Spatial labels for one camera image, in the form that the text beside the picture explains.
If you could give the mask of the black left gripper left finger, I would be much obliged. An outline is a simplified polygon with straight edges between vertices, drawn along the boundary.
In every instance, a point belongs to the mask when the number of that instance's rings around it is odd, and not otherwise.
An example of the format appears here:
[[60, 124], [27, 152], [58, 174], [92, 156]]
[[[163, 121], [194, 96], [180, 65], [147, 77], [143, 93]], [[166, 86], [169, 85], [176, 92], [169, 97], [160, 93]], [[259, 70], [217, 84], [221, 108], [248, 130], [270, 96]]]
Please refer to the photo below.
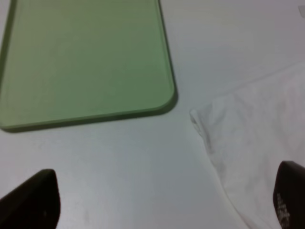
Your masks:
[[55, 229], [61, 213], [56, 172], [43, 169], [0, 199], [2, 229]]

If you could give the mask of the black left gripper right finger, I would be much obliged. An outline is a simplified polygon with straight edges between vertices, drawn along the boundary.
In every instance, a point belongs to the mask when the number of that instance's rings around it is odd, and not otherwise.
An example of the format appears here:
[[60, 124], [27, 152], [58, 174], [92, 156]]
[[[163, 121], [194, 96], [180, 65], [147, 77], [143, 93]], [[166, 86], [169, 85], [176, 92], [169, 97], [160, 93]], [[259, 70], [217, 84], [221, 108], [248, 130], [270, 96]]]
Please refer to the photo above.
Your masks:
[[274, 208], [283, 229], [305, 227], [305, 168], [282, 161], [274, 186]]

